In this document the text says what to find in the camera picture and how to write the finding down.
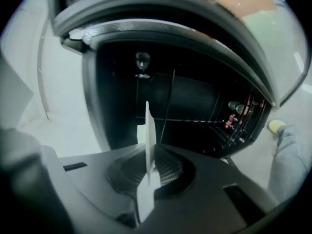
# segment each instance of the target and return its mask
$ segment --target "black slot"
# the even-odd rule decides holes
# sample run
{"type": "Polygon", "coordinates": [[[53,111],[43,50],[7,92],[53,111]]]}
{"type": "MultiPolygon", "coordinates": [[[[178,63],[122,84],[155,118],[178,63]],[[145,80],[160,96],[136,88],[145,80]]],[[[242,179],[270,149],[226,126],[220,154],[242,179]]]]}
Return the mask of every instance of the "black slot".
{"type": "Polygon", "coordinates": [[[87,166],[86,163],[80,162],[80,163],[76,163],[76,164],[71,164],[71,165],[63,166],[63,168],[64,168],[64,170],[65,170],[66,172],[68,172],[68,171],[75,170],[75,169],[79,169],[79,168],[82,168],[82,167],[85,167],[85,166],[87,166]]]}
{"type": "Polygon", "coordinates": [[[223,190],[229,196],[248,226],[264,217],[264,213],[237,185],[225,187],[223,190]]]}

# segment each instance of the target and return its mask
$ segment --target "gray pants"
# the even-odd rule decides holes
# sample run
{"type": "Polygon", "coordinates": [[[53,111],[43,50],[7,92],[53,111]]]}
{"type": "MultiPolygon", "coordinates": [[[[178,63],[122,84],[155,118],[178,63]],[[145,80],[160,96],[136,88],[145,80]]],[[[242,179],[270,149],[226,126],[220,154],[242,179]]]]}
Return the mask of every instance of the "gray pants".
{"type": "Polygon", "coordinates": [[[298,140],[295,126],[283,126],[278,132],[268,190],[281,203],[294,196],[308,175],[312,155],[298,140]]]}

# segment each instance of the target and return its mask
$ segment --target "yellow shoe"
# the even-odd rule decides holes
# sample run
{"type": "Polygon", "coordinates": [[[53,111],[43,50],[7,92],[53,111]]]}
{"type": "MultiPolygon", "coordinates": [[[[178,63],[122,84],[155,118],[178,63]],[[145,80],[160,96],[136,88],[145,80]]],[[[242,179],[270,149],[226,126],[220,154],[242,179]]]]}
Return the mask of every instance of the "yellow shoe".
{"type": "Polygon", "coordinates": [[[275,134],[277,134],[277,131],[281,126],[286,126],[286,123],[281,119],[273,119],[268,124],[269,129],[275,134]]]}

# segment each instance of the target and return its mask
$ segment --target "person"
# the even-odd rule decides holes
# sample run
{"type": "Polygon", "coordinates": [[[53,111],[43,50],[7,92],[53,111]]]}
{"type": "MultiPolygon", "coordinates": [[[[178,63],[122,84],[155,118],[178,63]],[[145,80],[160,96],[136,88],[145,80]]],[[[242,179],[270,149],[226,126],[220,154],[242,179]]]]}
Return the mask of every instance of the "person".
{"type": "Polygon", "coordinates": [[[287,125],[280,119],[273,119],[268,128],[278,137],[268,190],[282,203],[300,189],[310,171],[312,154],[302,148],[295,125],[287,125]]]}

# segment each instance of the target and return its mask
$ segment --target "person's leg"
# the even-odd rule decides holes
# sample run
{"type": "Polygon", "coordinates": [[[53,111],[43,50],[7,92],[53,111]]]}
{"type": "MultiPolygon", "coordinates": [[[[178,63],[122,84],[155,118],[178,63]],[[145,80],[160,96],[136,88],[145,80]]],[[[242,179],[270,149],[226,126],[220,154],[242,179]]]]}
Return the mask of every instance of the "person's leg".
{"type": "Polygon", "coordinates": [[[295,195],[310,171],[311,155],[304,152],[297,140],[294,125],[272,124],[269,128],[278,135],[268,190],[283,202],[295,195]]]}

